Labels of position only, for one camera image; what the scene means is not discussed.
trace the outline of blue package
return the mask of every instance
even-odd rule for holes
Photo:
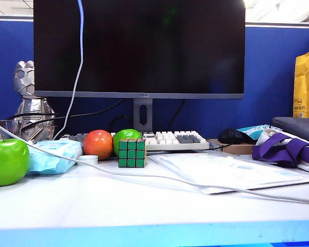
[[[251,126],[251,127],[245,127],[245,128],[241,128],[241,129],[237,129],[237,130],[244,132],[249,137],[251,137],[253,140],[257,140],[260,137],[263,130],[268,129],[268,128],[281,130],[277,127],[273,127],[273,126],[270,127],[270,125]]]
[[[78,158],[82,155],[81,143],[75,140],[44,140],[35,144],[38,148],[47,150],[69,158]],[[32,174],[61,174],[69,170],[75,162],[58,158],[29,147],[31,163],[27,175]]]

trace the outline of cubicle divider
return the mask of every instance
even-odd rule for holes
[[[269,124],[273,117],[291,116],[295,58],[308,51],[309,26],[247,25],[244,98],[188,99],[171,128],[196,130],[204,137],[216,138],[226,128]],[[0,21],[0,119],[14,115],[21,102],[20,95],[13,89],[13,72],[20,60],[33,60],[33,22]],[[100,111],[118,100],[76,98],[71,113]],[[70,103],[69,98],[53,97],[48,101],[62,114]],[[168,130],[169,121],[180,103],[181,99],[153,101],[154,131]],[[120,116],[132,120],[131,99],[101,115],[69,120],[66,133],[87,133],[93,129],[115,132],[131,128],[128,118],[117,119]],[[62,124],[62,121],[56,122],[58,126]]]

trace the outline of apple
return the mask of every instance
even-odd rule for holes
[[[18,139],[0,139],[0,186],[18,182],[30,165],[27,145]]]
[[[83,142],[83,151],[88,155],[97,155],[98,160],[105,160],[113,150],[113,140],[105,130],[93,130],[86,135]]]
[[[139,131],[134,129],[120,130],[113,137],[113,148],[116,156],[119,154],[119,141],[122,139],[142,139]]]

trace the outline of yellow bag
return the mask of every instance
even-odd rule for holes
[[[296,58],[293,117],[309,117],[309,52]]]

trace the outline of figurine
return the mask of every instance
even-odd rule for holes
[[[14,89],[22,95],[22,102],[17,114],[22,113],[55,113],[49,106],[47,99],[35,96],[35,66],[33,61],[20,61],[14,73]],[[54,118],[54,115],[21,116],[14,119],[15,134],[20,138],[36,143],[40,140],[49,140],[54,135],[54,121],[39,123],[30,128],[24,127],[39,120]]]

